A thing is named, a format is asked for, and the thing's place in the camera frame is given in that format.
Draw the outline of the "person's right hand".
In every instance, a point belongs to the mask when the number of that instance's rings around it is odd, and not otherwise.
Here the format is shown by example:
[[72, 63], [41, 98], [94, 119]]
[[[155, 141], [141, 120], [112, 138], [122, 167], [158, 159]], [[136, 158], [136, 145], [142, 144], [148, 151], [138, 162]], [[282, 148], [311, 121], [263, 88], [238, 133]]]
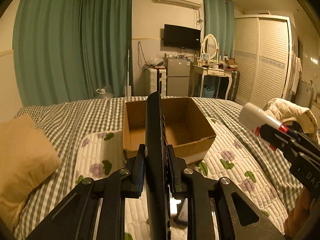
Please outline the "person's right hand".
[[284, 232], [290, 238], [295, 237], [302, 228], [316, 204], [316, 199], [311, 198], [310, 192], [303, 187], [300, 195], [296, 198], [295, 207], [290, 211], [284, 222]]

